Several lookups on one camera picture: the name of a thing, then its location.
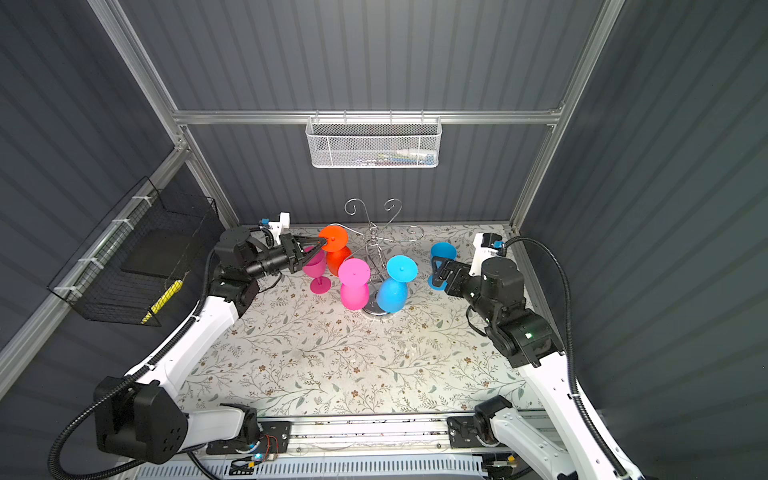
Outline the red wine glass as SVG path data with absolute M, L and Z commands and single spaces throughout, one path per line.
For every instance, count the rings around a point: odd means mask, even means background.
M 348 247 L 348 231 L 339 225 L 329 225 L 323 228 L 318 236 L 326 240 L 323 250 L 328 270 L 332 275 L 337 276 L 342 263 L 352 255 Z

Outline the chrome wine glass rack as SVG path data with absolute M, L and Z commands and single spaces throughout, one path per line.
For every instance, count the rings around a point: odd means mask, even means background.
M 367 205 L 361 198 L 349 198 L 344 204 L 345 213 L 351 217 L 358 213 L 358 208 L 362 209 L 366 220 L 366 223 L 364 224 L 365 230 L 357 227 L 352 228 L 342 223 L 331 223 L 331 226 L 340 226 L 348 233 L 353 233 L 354 235 L 361 238 L 361 247 L 355 250 L 352 255 L 355 256 L 357 253 L 363 252 L 364 259 L 371 268 L 372 273 L 369 300 L 362 311 L 373 317 L 388 316 L 389 312 L 383 310 L 377 301 L 380 287 L 388 278 L 388 276 L 385 274 L 387 260 L 384 256 L 383 246 L 389 243 L 404 245 L 413 243 L 413 240 L 397 240 L 394 238 L 387 238 L 384 237 L 380 231 L 385 227 L 390 227 L 393 221 L 400 215 L 403 209 L 403 202 L 398 198 L 390 198 L 385 201 L 384 209 L 387 213 L 390 213 L 391 216 L 383 226 L 378 225 L 371 219 Z

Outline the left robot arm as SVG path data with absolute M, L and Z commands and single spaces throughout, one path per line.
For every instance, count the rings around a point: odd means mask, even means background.
M 66 442 L 89 417 L 95 419 L 100 451 L 125 457 L 125 463 L 92 472 L 107 479 L 144 463 L 163 464 L 219 440 L 253 442 L 260 436 L 255 409 L 224 404 L 185 413 L 176 402 L 192 368 L 250 307 L 259 280 L 283 271 L 296 273 L 328 243 L 324 237 L 282 233 L 272 245 L 253 238 L 252 226 L 224 231 L 207 255 L 200 298 L 187 318 L 145 359 L 123 377 L 107 377 L 94 401 L 54 440 L 49 474 L 70 479 L 61 455 Z

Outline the yellow black item in basket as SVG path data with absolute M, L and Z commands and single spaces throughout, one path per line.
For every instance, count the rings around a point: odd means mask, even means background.
M 158 312 L 183 288 L 183 285 L 184 281 L 181 279 L 174 281 L 149 308 L 141 320 L 141 324 L 146 325 L 151 319 L 155 318 Z

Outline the pink wine glass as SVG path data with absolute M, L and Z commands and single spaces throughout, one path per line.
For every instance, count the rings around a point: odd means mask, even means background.
M 339 267 L 341 281 L 341 301 L 351 311 L 362 310 L 369 301 L 370 267 L 367 262 L 357 258 L 345 260 Z
M 317 295 L 327 293 L 332 286 L 331 280 L 326 276 L 327 262 L 325 255 L 325 263 L 316 265 L 311 268 L 303 269 L 303 272 L 312 279 L 310 283 L 310 291 Z

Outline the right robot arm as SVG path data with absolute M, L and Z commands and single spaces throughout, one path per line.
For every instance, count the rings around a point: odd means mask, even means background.
M 487 340 L 538 397 L 562 443 L 551 442 L 501 396 L 476 406 L 479 439 L 510 448 L 543 479 L 642 478 L 569 376 L 559 335 L 544 317 L 526 308 L 524 277 L 517 265 L 492 256 L 478 271 L 442 257 L 434 258 L 432 266 L 433 278 L 446 285 L 446 294 L 466 300 L 470 311 L 485 320 Z

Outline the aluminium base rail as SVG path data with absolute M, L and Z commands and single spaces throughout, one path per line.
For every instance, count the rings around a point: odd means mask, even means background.
M 476 437 L 471 414 L 266 417 L 262 439 L 208 444 L 129 479 L 534 479 L 522 456 Z

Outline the black pad in basket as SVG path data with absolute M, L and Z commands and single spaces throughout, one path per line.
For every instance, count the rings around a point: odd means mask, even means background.
M 146 234 L 123 261 L 123 272 L 151 277 L 170 276 L 180 260 L 187 237 L 169 230 Z

